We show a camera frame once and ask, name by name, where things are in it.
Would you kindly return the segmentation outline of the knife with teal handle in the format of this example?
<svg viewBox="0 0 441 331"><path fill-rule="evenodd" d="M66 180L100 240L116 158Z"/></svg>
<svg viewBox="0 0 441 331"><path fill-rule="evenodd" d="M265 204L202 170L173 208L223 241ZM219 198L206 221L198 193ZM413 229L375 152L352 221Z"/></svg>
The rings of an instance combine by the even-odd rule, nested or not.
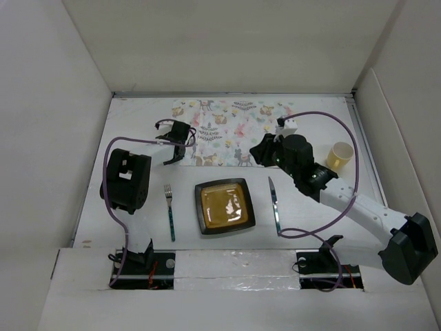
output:
<svg viewBox="0 0 441 331"><path fill-rule="evenodd" d="M280 236L280 231L281 231L281 226L280 226L280 216L279 216L279 211L278 211L278 199L277 199L277 195L276 195L276 189L274 186L274 182L272 181L271 177L268 177L268 182L269 182L269 190L270 190L270 195L271 195L271 204L272 204L272 209L273 209L273 215L274 215L274 221L275 221L275 226L276 226L276 233L277 236Z"/></svg>

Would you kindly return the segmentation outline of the floral patterned cloth placemat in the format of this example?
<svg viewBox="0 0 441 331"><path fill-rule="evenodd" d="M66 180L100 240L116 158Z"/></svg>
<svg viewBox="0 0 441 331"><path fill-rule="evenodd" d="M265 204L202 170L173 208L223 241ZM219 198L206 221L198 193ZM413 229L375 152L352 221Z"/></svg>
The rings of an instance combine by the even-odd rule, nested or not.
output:
<svg viewBox="0 0 441 331"><path fill-rule="evenodd" d="M256 167L249 149L277 119L292 115L291 103L275 101L175 100L172 118L196 129L196 143L186 149L182 166Z"/></svg>

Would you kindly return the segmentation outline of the fork with teal handle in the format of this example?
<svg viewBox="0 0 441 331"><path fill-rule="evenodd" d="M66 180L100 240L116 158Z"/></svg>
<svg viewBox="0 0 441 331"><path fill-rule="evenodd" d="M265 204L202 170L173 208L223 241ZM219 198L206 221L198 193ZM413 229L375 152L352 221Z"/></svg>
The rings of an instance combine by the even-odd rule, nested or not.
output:
<svg viewBox="0 0 441 331"><path fill-rule="evenodd" d="M170 236L171 236L172 242L175 242L176 235L175 235L174 219L173 219L173 211L172 211L172 187L170 184L164 185L164 192L165 192L165 198L167 201L167 212L168 212L169 223L170 223Z"/></svg>

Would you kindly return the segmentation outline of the square black amber plate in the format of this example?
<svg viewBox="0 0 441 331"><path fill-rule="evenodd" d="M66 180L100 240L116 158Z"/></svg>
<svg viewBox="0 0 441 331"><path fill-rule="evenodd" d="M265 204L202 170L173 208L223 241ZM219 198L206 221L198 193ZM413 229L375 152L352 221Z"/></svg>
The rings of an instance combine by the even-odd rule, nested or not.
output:
<svg viewBox="0 0 441 331"><path fill-rule="evenodd" d="M244 178L197 184L194 198L202 235L226 234L256 225L251 194Z"/></svg>

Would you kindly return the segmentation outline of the yellow mug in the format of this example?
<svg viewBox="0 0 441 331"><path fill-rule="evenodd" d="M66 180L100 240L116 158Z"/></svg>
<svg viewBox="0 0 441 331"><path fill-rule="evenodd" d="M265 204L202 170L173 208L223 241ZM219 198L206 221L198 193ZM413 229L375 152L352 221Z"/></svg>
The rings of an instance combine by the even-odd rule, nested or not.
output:
<svg viewBox="0 0 441 331"><path fill-rule="evenodd" d="M337 172L348 164L354 155L352 145L345 142L335 143L329 151L326 159L327 167Z"/></svg>

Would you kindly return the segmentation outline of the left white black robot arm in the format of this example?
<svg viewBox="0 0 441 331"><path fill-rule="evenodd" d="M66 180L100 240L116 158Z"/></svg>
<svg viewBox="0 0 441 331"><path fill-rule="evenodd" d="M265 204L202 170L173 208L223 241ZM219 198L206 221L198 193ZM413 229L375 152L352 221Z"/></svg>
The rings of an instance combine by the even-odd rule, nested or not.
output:
<svg viewBox="0 0 441 331"><path fill-rule="evenodd" d="M172 146L173 157L163 164L171 165L183 159L187 148L196 144L196 128L173 119L161 119L154 124L156 129L169 123L170 131L160 134L153 140L130 137L115 137L107 145L103 157L102 183L100 196L111 218L124 231L124 245L120 257L110 255L111 261L123 265L129 259L130 232L128 226L114 213L121 209L130 215L143 207L148 194L152 158L144 154L132 154L128 150L114 148L118 141L141 143L152 146Z"/></svg>

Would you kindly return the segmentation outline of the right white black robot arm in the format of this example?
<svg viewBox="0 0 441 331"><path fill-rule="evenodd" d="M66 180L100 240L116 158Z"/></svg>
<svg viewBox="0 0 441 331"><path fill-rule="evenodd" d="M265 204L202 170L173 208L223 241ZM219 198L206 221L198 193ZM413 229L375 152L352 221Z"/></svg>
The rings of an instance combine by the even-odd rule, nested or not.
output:
<svg viewBox="0 0 441 331"><path fill-rule="evenodd" d="M260 166L283 170L306 197L342 212L375 236L384 244L378 253L384 270L399 283L413 284L437 257L425 216L409 216L358 194L334 171L315 162L312 145L303 136L266 134L250 154Z"/></svg>

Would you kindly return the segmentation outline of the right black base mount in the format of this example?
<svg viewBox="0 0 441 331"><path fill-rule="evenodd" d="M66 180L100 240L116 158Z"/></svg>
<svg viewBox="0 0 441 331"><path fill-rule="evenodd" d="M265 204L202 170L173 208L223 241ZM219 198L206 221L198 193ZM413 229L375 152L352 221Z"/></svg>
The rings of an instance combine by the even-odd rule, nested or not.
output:
<svg viewBox="0 0 441 331"><path fill-rule="evenodd" d="M292 270L299 275L302 290L330 290L337 283L338 264L330 252L321 254L316 250L297 250L296 262ZM340 283L337 289L364 289L360 267L358 265L342 264Z"/></svg>

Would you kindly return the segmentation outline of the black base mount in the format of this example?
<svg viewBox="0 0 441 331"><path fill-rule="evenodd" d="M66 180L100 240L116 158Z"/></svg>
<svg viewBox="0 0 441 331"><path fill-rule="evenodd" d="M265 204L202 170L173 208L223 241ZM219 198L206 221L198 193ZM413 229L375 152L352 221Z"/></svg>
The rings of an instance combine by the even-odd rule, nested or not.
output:
<svg viewBox="0 0 441 331"><path fill-rule="evenodd" d="M316 250L297 250L296 262L292 270L299 275L302 290L330 290L337 283L338 264L330 252L321 254ZM358 265L342 264L340 283L337 289L364 289L360 267Z"/></svg>
<svg viewBox="0 0 441 331"><path fill-rule="evenodd" d="M115 290L173 290L176 253L174 251L155 251L150 267L126 260L119 277L122 252L110 255L113 263L110 288Z"/></svg>

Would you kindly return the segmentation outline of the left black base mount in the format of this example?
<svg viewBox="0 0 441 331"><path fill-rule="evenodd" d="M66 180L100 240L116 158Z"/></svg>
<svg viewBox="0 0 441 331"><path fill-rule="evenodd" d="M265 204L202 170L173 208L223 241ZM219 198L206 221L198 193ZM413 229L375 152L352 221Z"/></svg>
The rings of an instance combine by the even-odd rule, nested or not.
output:
<svg viewBox="0 0 441 331"><path fill-rule="evenodd" d="M119 277L122 252L110 255L113 263L110 288L115 290L173 290L176 253L174 251L155 251L150 267L126 260Z"/></svg>

